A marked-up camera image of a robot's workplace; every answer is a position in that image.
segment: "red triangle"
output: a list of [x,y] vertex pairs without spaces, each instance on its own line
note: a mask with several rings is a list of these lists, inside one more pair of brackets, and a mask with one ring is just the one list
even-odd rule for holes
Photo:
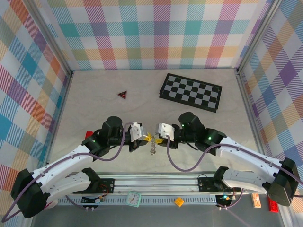
[[124,91],[124,92],[121,92],[121,93],[119,93],[117,95],[119,95],[123,99],[126,99],[126,93],[127,93],[127,91]]

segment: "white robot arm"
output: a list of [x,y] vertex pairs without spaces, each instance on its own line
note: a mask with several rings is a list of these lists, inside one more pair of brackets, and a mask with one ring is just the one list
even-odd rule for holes
[[[182,114],[179,122],[182,128],[176,124],[170,126],[162,123],[156,130],[160,138],[158,145],[167,147],[169,160],[175,168],[183,172],[191,171],[206,153],[236,160],[247,166],[251,172],[219,167],[212,178],[214,186],[218,189],[216,192],[223,191],[223,188],[245,188],[267,193],[280,205],[291,204],[300,181],[294,161],[288,158],[280,161],[245,148],[222,132],[205,128],[191,112]],[[147,133],[142,124],[136,122],[128,124],[131,126],[126,131],[126,125],[122,127],[120,118],[109,117],[100,130],[95,131],[69,154],[31,173],[27,169],[19,172],[11,192],[15,200],[13,205],[17,204],[24,217],[30,218],[64,195],[96,188],[100,178],[91,168],[83,169],[73,176],[66,176],[78,172],[96,159],[102,161],[115,159],[123,145],[128,145],[129,151],[132,152],[147,144],[148,141],[143,140]],[[170,158],[169,149],[177,149],[179,143],[194,143],[197,150],[204,152],[198,163],[189,170],[178,168]],[[111,146],[118,145],[120,149],[114,157],[101,158],[109,152]]]
[[[147,135],[142,124],[137,122],[128,124],[123,128],[120,118],[109,117],[100,130],[95,131],[69,154],[31,173],[27,169],[20,171],[11,191],[11,196],[15,200],[13,205],[17,204],[24,217],[30,218],[64,195],[97,187],[100,178],[91,168],[85,168],[87,165],[96,159],[102,161],[115,159],[123,145],[128,145],[129,151],[133,152],[148,142],[143,140]],[[119,151],[114,157],[101,158],[111,148],[119,145]],[[81,170],[82,172],[76,175],[66,177]]]
[[[284,161],[280,161],[250,150],[218,130],[205,128],[199,118],[191,112],[182,114],[179,122],[182,128],[176,124],[172,126],[159,124],[156,128],[161,139],[158,145],[167,147],[169,160],[176,169],[182,172],[192,171],[206,153],[240,162],[251,172],[240,172],[221,166],[214,175],[216,187],[222,190],[226,187],[238,187],[266,193],[278,204],[290,206],[297,186],[299,182],[301,183],[293,160],[285,158]],[[194,143],[196,150],[203,151],[193,168],[180,169],[171,160],[169,149],[177,149],[179,143]]]

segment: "plaid fabric backdrop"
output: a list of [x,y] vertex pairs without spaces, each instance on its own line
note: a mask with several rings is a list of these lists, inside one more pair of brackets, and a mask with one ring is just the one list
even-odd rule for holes
[[[283,1],[243,79],[266,152],[296,161],[302,179],[303,0]],[[293,207],[303,212],[302,200],[294,199]]]
[[73,69],[239,64],[271,0],[36,0]]
[[[0,5],[2,218],[17,173],[43,164],[68,78],[22,1],[0,0]],[[5,226],[16,226],[17,219]]]

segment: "chessboard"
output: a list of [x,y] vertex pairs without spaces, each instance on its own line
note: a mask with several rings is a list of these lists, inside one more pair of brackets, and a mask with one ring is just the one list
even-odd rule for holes
[[222,86],[168,73],[160,98],[216,113]]

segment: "metal frame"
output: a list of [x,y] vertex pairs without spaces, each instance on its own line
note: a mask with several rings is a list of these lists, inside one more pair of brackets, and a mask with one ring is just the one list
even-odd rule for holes
[[248,93],[245,89],[242,77],[238,74],[236,69],[235,69],[235,75],[236,75],[236,79],[237,79],[237,82],[238,82],[238,85],[239,85],[239,90],[240,90],[240,93],[241,93],[241,96],[242,96],[242,100],[243,100],[243,103],[244,103],[244,107],[245,107],[245,110],[246,110],[246,113],[247,113],[248,121],[250,123],[250,128],[252,130],[252,135],[254,137],[257,149],[261,154],[265,155],[266,154],[265,153],[265,150],[266,150],[265,145],[263,143],[263,140],[261,139],[261,135],[260,135],[259,130],[258,130],[258,125],[257,125],[256,119],[253,115],[254,112],[253,112],[253,109],[252,109],[252,105],[250,104],[250,101],[248,99],[249,95],[248,95]]
[[69,67],[63,53],[61,52],[57,42],[55,41],[51,31],[49,30],[48,26],[46,25],[43,17],[41,16],[38,7],[32,0],[23,0],[24,5],[26,6],[27,10],[33,17],[34,21],[36,22],[37,26],[39,27],[42,35],[44,36],[46,42],[52,49],[53,53],[55,54],[56,58],[58,59],[61,66],[64,67],[65,71],[72,77],[72,69]]
[[295,216],[293,208],[279,205],[280,214],[285,227],[300,226],[298,218]]
[[[90,199],[94,199],[97,196],[86,196]],[[176,198],[179,195],[143,195],[141,196],[140,206],[153,206],[153,205],[174,205]],[[186,205],[216,205],[216,196],[215,195],[180,195],[184,200]],[[87,205],[87,206],[112,206],[112,205],[125,205],[127,200],[127,195],[112,195],[109,194],[106,196],[104,202],[96,203],[82,203],[82,196],[69,196],[69,198],[78,205]],[[58,200],[59,206],[72,206],[65,197],[62,197]]]
[[54,126],[54,133],[53,133],[53,136],[51,138],[50,145],[48,146],[48,149],[46,151],[46,157],[44,158],[43,166],[45,166],[47,163],[49,163],[49,160],[50,160],[50,156],[51,156],[51,153],[52,153],[52,150],[53,150],[54,142],[55,142],[57,134],[58,134],[59,125],[60,125],[60,122],[61,122],[61,119],[62,119],[62,116],[63,116],[63,112],[64,112],[64,108],[65,108],[65,105],[66,105],[66,102],[67,102],[67,97],[68,97],[68,94],[70,92],[72,78],[73,78],[73,74],[71,74],[71,77],[68,78],[66,91],[65,91],[61,106],[59,108],[58,120],[57,120],[57,123]]
[[263,38],[264,33],[266,32],[276,11],[279,9],[279,6],[281,5],[282,1],[283,0],[273,0],[271,5],[269,6],[269,9],[267,10],[266,15],[264,16],[263,20],[261,21],[261,25],[260,25],[259,29],[257,30],[254,39],[252,40],[248,50],[246,51],[240,65],[239,65],[238,72],[240,75],[241,75],[241,72],[243,71],[244,67],[250,61],[254,51],[257,48],[257,45],[259,44],[260,40]]
[[111,195],[127,195],[129,191],[140,192],[142,196],[168,195],[218,195],[223,192],[199,192],[198,176],[213,177],[214,172],[191,173],[98,173],[100,178],[114,178],[115,188]]

